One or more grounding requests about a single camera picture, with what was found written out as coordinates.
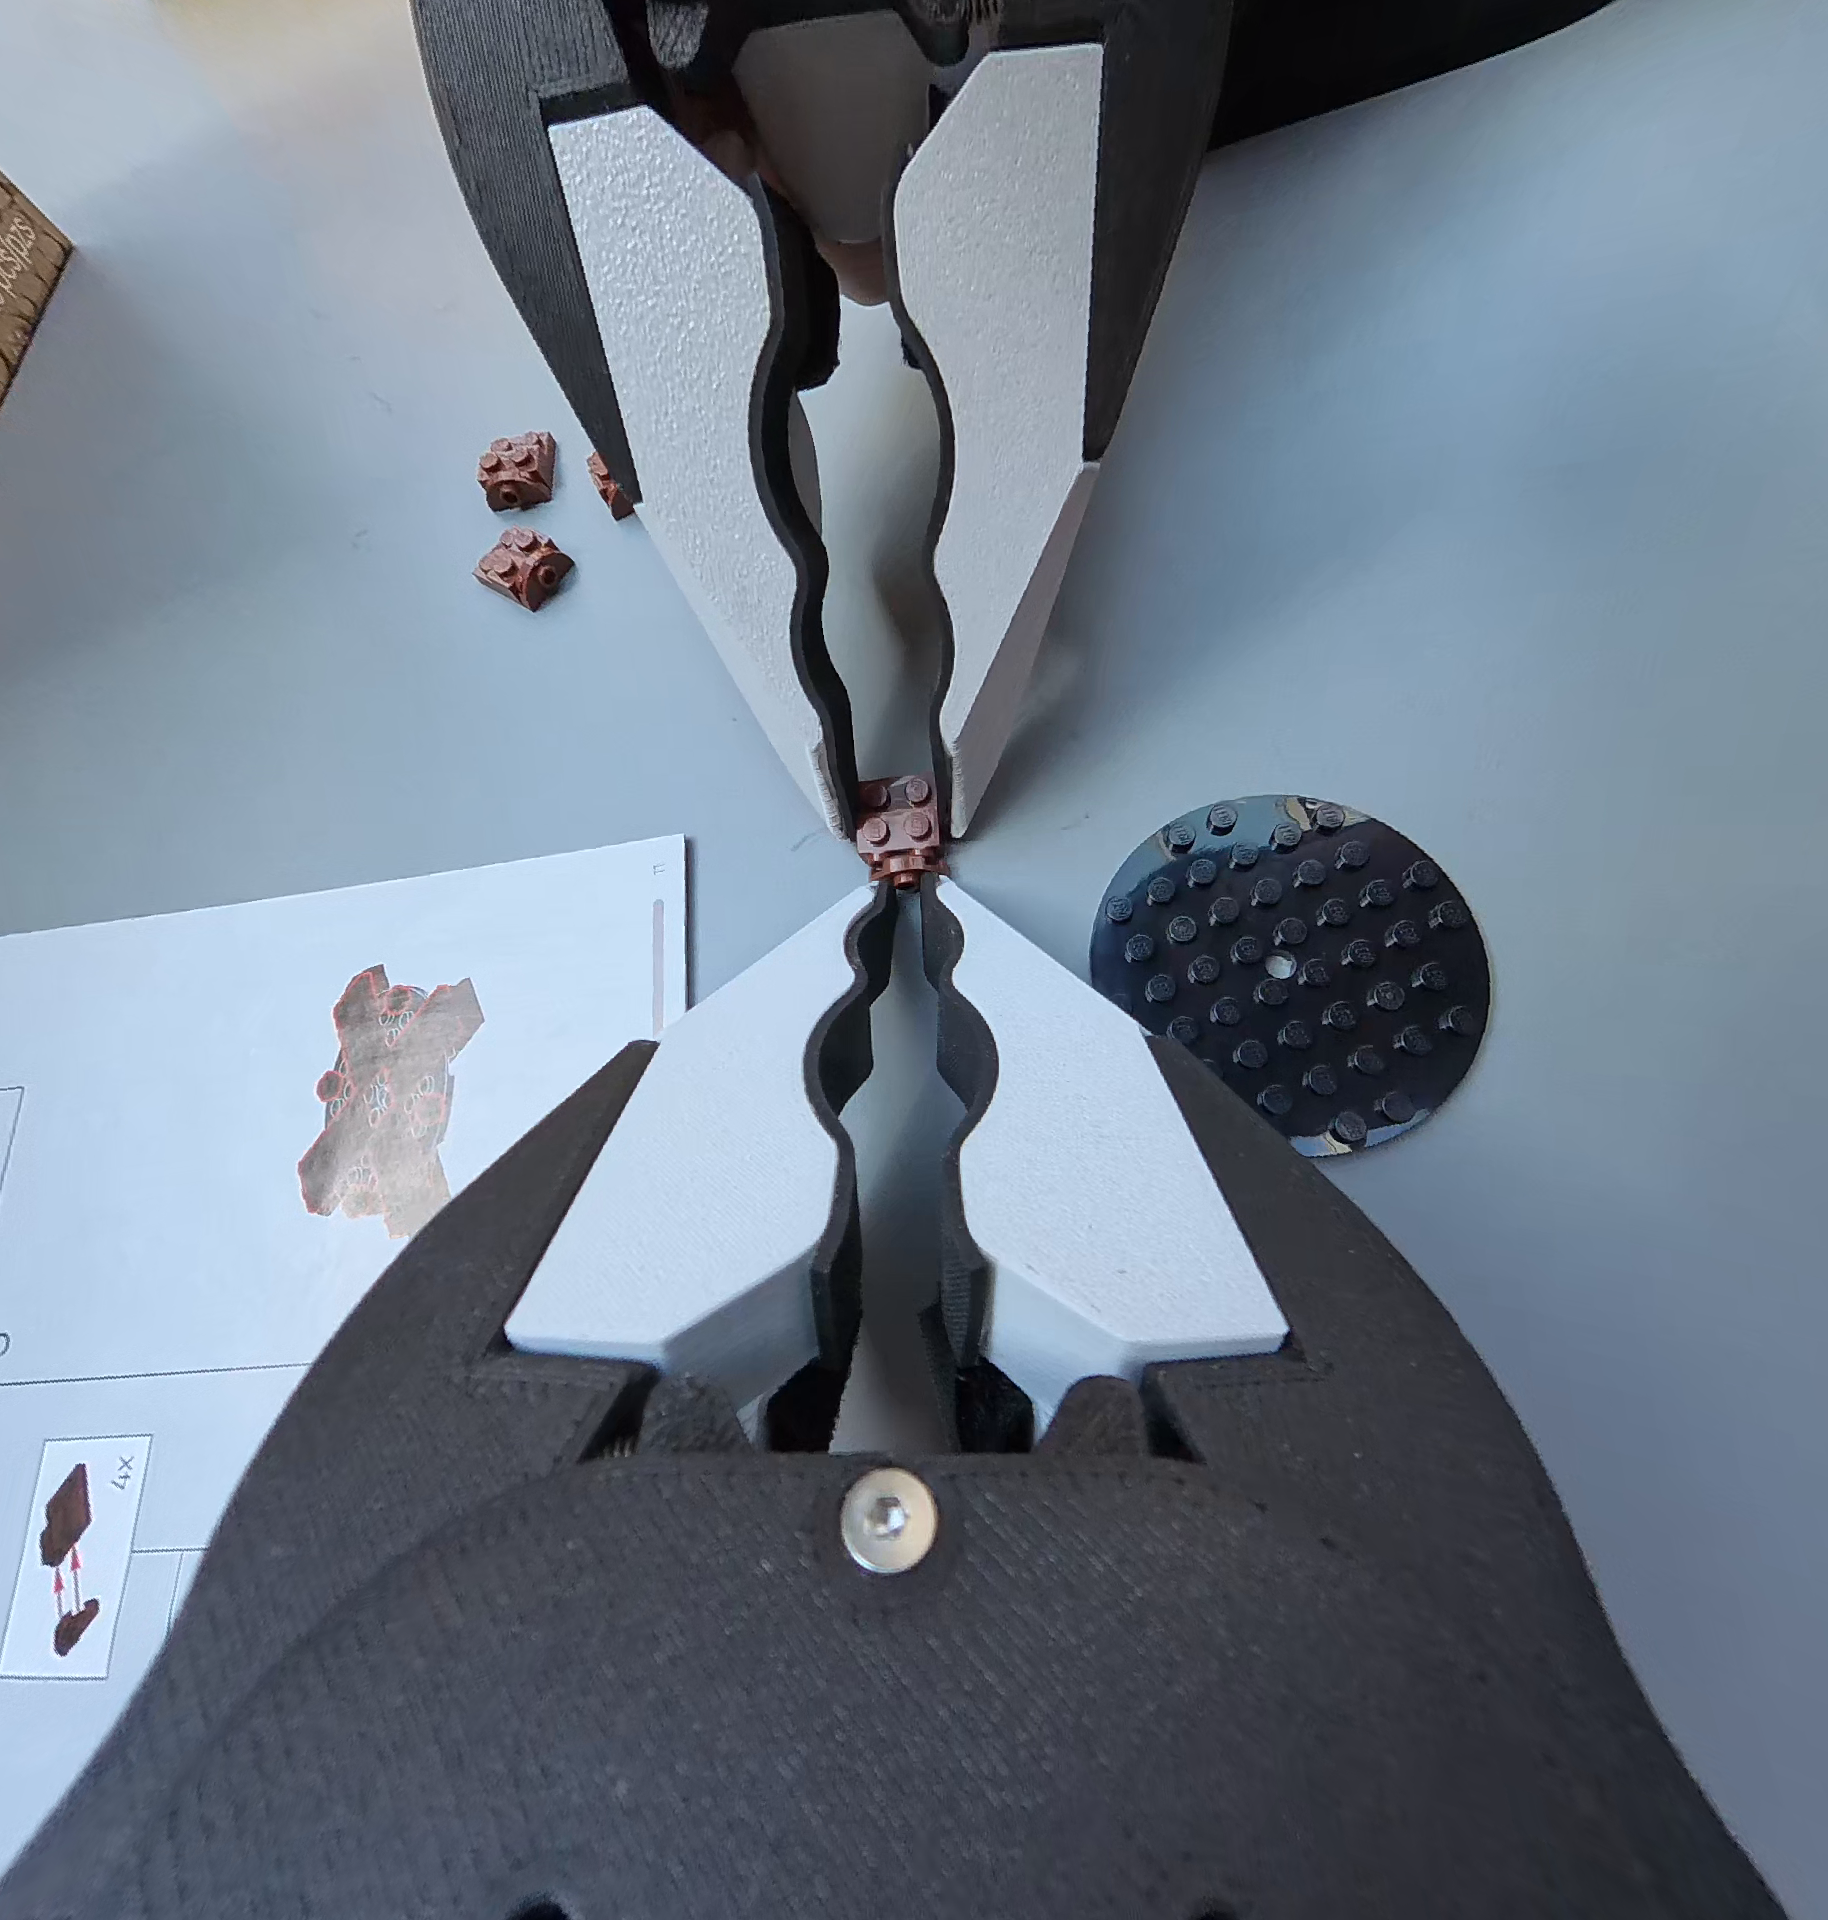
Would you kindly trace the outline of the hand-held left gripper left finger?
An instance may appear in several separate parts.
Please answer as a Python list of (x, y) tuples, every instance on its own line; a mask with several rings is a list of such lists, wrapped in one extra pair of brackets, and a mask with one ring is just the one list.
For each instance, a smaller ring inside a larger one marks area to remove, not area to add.
[(764, 1402), (822, 1452), (859, 1328), (837, 1112), (870, 1072), (898, 895), (861, 885), (656, 1042), (510, 1316), (521, 1352), (636, 1361)]

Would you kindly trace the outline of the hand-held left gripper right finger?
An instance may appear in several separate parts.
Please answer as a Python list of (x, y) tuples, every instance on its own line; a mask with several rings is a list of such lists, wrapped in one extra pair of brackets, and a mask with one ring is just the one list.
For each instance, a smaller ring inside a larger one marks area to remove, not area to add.
[(1084, 1377), (1277, 1352), (1283, 1310), (1139, 1026), (948, 878), (920, 885), (920, 943), (964, 1109), (941, 1177), (955, 1356), (1043, 1436)]

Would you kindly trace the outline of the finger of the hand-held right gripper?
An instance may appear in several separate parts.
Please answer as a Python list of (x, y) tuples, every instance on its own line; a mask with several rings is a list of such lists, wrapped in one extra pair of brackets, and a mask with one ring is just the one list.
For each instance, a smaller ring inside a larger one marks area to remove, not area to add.
[(804, 572), (758, 485), (758, 365), (779, 316), (758, 205), (652, 107), (548, 140), (638, 519), (781, 765), (840, 830), (849, 780), (794, 654)]
[(963, 835), (1012, 731), (1095, 464), (1084, 455), (1102, 47), (987, 52), (890, 199), (899, 316), (948, 404), (935, 735)]

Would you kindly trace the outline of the grey desk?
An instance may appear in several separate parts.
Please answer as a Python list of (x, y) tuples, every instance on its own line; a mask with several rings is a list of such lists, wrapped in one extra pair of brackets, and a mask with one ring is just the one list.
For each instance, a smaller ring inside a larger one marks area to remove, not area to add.
[[(588, 492), (404, 7), (0, 4), (0, 168), (74, 241), (0, 414), (0, 934), (674, 830), (708, 995), (849, 885)], [(1207, 161), (955, 875), (1084, 971), (1139, 832), (1271, 787), (1480, 918), (1477, 1067), (1336, 1186), (1828, 1918), (1828, 29)]]

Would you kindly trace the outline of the black round studded plate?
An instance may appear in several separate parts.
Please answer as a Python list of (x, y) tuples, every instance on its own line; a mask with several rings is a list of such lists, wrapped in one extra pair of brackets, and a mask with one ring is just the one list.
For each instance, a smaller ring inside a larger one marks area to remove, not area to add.
[(1477, 1058), (1480, 930), (1406, 835), (1307, 793), (1166, 820), (1105, 890), (1089, 981), (1304, 1155), (1430, 1118)]

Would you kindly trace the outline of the white instruction booklet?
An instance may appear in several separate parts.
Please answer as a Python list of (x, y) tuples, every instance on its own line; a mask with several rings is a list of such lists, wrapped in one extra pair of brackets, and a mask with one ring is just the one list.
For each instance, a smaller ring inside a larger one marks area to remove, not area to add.
[(0, 1678), (145, 1660), (280, 1402), (477, 1172), (687, 1002), (687, 847), (0, 940)]

